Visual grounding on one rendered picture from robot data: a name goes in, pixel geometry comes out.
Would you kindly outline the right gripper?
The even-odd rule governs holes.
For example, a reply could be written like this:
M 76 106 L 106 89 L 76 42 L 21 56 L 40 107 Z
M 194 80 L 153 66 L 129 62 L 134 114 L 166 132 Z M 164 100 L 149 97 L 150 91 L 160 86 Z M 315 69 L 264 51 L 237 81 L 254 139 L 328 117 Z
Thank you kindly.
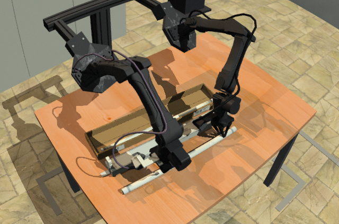
M 166 155 L 160 154 L 159 151 L 157 152 L 157 148 L 158 145 L 151 148 L 149 150 L 149 152 L 151 152 L 149 154 L 150 157 L 145 160 L 143 160 L 139 154 L 135 155 L 135 157 L 131 159 L 135 168 L 138 168 L 140 165 L 142 165 L 143 168 L 146 168 L 147 166 L 156 163 L 164 174 L 170 169 L 174 168 L 173 164 L 168 160 Z

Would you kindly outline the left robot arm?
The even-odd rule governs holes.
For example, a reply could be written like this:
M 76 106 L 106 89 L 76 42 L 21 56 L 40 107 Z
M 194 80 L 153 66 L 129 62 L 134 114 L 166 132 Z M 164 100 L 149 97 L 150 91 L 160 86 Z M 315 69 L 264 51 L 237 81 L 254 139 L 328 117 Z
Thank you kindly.
M 222 68 L 221 72 L 219 72 L 218 77 L 216 79 L 216 84 L 214 86 L 214 89 L 217 89 L 223 93 L 216 92 L 212 96 L 213 107 L 216 108 L 225 100 L 227 100 L 229 97 L 231 97 L 237 85 L 235 80 L 235 74 L 241 61 L 241 58 L 243 56 L 251 32 L 245 26 L 243 26 L 233 18 L 222 21 L 205 19 L 200 16 L 194 16 L 192 18 L 187 17 L 184 23 L 173 26 L 167 30 L 174 41 L 182 37 L 185 37 L 191 33 L 194 33 L 195 30 L 202 33 L 205 33 L 207 31 L 220 32 L 234 37 L 234 43 L 230 51 L 229 57 L 224 67 Z M 224 91 L 221 89 L 223 89 Z M 234 115 L 239 111 L 240 102 L 241 98 L 235 96 L 233 99 L 231 99 L 229 102 L 227 102 L 224 106 L 222 106 L 219 109 Z

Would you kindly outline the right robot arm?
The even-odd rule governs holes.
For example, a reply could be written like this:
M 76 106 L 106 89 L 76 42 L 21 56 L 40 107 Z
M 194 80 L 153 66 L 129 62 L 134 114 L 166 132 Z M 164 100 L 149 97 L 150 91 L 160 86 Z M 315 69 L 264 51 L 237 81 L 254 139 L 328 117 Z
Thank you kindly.
M 153 132 L 165 130 L 165 118 L 166 132 L 159 135 L 155 134 L 155 141 L 159 145 L 158 151 L 162 155 L 168 156 L 168 160 L 177 171 L 181 171 L 188 167 L 192 161 L 189 154 L 183 149 L 183 144 L 179 141 L 179 138 L 183 135 L 183 125 L 176 118 L 173 118 L 155 90 L 148 70 L 152 65 L 150 60 L 140 56 L 128 58 L 137 65 L 140 71 L 127 59 L 117 60 L 115 57 L 113 61 L 105 61 L 103 58 L 96 57 L 78 71 L 76 77 L 83 86 L 87 85 L 97 75 L 100 77 L 114 76 L 119 84 L 128 80 L 147 111 Z M 89 77 L 91 78 L 89 79 Z

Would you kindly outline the brown cardboard carton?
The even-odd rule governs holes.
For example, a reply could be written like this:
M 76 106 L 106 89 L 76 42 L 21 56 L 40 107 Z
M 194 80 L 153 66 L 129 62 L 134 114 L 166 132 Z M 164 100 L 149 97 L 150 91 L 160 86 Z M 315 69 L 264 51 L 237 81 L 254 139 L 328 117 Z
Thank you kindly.
M 212 99 L 214 92 L 206 86 L 204 83 L 197 85 L 186 91 L 180 92 L 169 98 L 162 100 L 164 106 L 167 108 L 172 116 L 176 116 L 186 110 L 189 110 L 203 102 Z M 187 113 L 179 118 L 177 121 L 182 123 L 188 119 L 191 119 L 209 109 L 213 108 L 213 102 L 204 105 L 190 113 Z M 112 148 L 101 152 L 101 148 L 115 143 L 121 136 L 126 133 L 135 131 L 143 131 L 146 128 L 151 127 L 150 120 L 145 108 L 136 112 L 130 113 L 124 117 L 116 119 L 98 128 L 85 133 L 86 140 L 90 145 L 92 151 L 95 153 L 98 160 L 112 155 Z M 130 140 L 127 140 L 121 144 L 116 145 L 114 153 L 128 148 L 134 144 L 137 144 L 145 139 L 148 139 L 155 134 L 143 133 Z

